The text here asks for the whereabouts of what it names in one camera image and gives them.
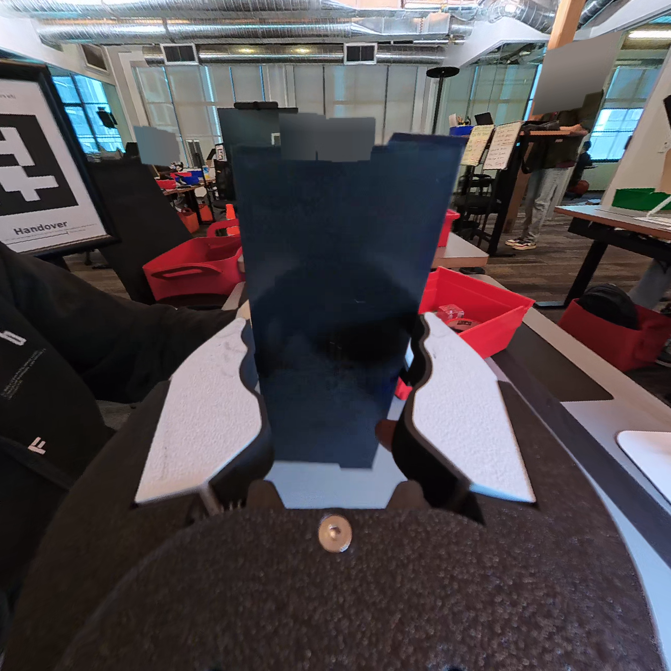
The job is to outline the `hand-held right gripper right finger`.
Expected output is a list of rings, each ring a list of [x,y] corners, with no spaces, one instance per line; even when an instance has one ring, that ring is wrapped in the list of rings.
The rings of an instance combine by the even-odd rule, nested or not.
[[[434,509],[478,520],[476,496],[535,505],[497,375],[433,313],[411,339],[412,390],[392,433],[391,454]]]

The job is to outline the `black packet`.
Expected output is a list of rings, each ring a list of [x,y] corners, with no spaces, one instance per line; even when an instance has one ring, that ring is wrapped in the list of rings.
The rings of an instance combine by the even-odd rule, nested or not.
[[[367,161],[233,158],[256,369],[275,457],[370,468],[466,141],[405,134]]]

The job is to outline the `red plastic bin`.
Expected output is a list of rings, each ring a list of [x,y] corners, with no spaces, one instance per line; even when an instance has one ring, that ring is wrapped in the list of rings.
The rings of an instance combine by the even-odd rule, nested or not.
[[[532,305],[532,299],[475,276],[439,268],[427,278],[411,329],[419,325],[420,315],[433,313],[438,321],[441,307],[456,306],[475,322],[458,337],[485,360],[507,348]]]

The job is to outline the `person's black hoodie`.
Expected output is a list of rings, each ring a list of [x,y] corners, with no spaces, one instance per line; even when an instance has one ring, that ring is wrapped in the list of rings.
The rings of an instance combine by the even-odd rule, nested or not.
[[[112,435],[77,359],[1,299],[1,633],[74,482]]]

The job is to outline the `grey side table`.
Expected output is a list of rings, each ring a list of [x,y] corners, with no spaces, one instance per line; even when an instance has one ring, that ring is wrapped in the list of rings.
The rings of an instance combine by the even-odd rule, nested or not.
[[[483,268],[489,261],[489,255],[469,241],[450,233],[447,244],[438,247],[432,262],[432,269]]]

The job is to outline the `black round bag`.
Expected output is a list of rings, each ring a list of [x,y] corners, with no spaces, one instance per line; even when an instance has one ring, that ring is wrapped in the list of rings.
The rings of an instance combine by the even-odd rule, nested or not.
[[[637,306],[632,298],[612,283],[589,287],[576,299],[576,304],[586,312],[606,322],[629,330],[640,329]]]

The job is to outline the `black display easel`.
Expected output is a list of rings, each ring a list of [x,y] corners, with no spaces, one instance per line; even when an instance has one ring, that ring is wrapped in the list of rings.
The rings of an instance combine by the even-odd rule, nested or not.
[[[111,221],[115,244],[101,249],[131,300],[156,299],[143,267],[192,238],[156,184],[150,167],[137,160],[88,162],[88,173]]]

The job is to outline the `black office chair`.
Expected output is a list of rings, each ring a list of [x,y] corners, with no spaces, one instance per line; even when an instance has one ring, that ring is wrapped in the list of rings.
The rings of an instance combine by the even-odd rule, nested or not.
[[[237,202],[230,163],[214,159],[214,171],[217,196],[213,199],[213,205],[224,210],[226,205],[235,205]]]

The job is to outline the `long wooden desk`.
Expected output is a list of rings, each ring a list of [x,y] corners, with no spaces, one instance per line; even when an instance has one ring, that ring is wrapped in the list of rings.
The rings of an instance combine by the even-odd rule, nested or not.
[[[608,247],[616,247],[646,258],[670,262],[670,226],[648,222],[627,211],[603,209],[598,205],[557,206],[556,214],[571,218],[568,232],[591,240],[575,280],[561,301],[538,301],[542,309],[565,309],[588,289]]]

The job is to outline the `paper flip board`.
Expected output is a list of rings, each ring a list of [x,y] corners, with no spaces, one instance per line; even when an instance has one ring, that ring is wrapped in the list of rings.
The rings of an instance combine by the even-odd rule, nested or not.
[[[482,156],[494,130],[493,124],[474,125],[471,128],[460,165],[475,167],[482,162]]]
[[[496,126],[487,155],[482,164],[483,171],[504,171],[515,148],[524,121]]]

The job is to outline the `green plastic bin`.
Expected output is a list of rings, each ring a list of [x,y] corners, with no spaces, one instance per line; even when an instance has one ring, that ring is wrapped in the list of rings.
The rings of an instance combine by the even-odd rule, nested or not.
[[[616,189],[611,206],[632,211],[669,211],[670,195],[652,188]]]

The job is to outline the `black monitor screen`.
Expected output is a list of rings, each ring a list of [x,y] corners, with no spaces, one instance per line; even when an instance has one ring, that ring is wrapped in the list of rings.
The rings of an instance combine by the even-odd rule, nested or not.
[[[274,146],[279,136],[277,102],[245,102],[218,107],[217,119],[227,153],[237,146]]]

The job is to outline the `framed marker sign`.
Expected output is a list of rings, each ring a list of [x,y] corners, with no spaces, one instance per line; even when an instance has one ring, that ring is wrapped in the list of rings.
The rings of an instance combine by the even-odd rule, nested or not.
[[[119,241],[45,65],[1,59],[1,243],[52,258]]]

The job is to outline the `black floor lamp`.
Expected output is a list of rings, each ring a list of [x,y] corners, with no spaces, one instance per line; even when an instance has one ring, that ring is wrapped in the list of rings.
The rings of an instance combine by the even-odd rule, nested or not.
[[[454,66],[435,66],[430,68],[426,72],[426,77],[437,82],[435,90],[435,100],[433,104],[433,113],[432,113],[432,123],[431,123],[431,134],[436,133],[438,127],[438,118],[440,113],[440,105],[443,97],[443,86],[445,81],[457,76],[460,72],[460,69]]]

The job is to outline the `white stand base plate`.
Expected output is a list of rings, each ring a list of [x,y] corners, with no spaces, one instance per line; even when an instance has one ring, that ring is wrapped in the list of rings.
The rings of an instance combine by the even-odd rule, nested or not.
[[[670,501],[670,432],[622,431],[617,433],[616,442]]]

